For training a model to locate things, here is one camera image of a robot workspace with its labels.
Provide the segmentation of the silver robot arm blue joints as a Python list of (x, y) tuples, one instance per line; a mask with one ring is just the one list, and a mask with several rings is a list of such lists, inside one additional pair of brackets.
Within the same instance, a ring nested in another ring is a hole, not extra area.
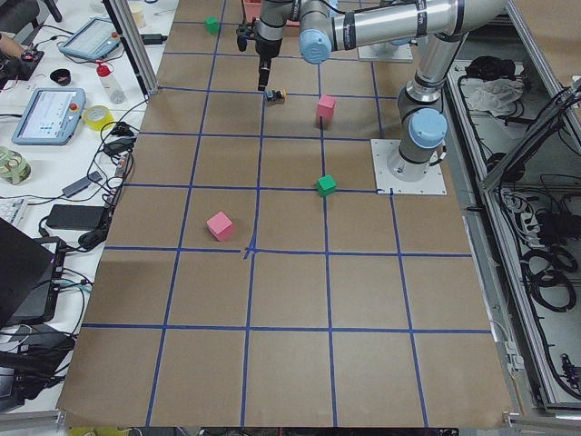
[(398, 97), (403, 128), (399, 154), (411, 164), (423, 164), (448, 130), (435, 106), (452, 62), (467, 34), (505, 6), (504, 1), (383, 1), (371, 8), (336, 11), (326, 1), (301, 1), (300, 53), (307, 63), (321, 64), (337, 51), (426, 38), (416, 73)]

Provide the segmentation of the green cube near arm base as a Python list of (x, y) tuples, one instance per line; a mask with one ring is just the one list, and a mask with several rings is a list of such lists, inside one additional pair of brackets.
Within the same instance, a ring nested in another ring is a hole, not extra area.
[(330, 174), (326, 174), (317, 180), (316, 188), (320, 197), (327, 197), (336, 191), (337, 184)]

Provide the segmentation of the pink cube near arm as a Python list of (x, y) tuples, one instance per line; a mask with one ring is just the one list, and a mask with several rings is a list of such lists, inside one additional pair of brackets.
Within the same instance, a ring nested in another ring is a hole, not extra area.
[(330, 121), (333, 118), (335, 107), (337, 104), (337, 99), (328, 94), (323, 94), (317, 103), (316, 117), (317, 120)]

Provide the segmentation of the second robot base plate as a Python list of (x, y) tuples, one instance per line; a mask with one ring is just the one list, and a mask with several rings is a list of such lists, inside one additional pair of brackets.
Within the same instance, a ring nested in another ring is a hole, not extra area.
[(359, 60), (411, 64), (413, 54), (410, 44), (394, 45), (390, 42), (365, 45), (358, 48)]

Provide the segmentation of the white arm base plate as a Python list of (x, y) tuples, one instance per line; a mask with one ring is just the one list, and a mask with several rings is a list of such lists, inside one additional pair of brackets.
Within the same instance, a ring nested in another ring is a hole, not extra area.
[(409, 163), (399, 154), (400, 140), (371, 139), (371, 155), (379, 194), (446, 195), (438, 153), (427, 163)]

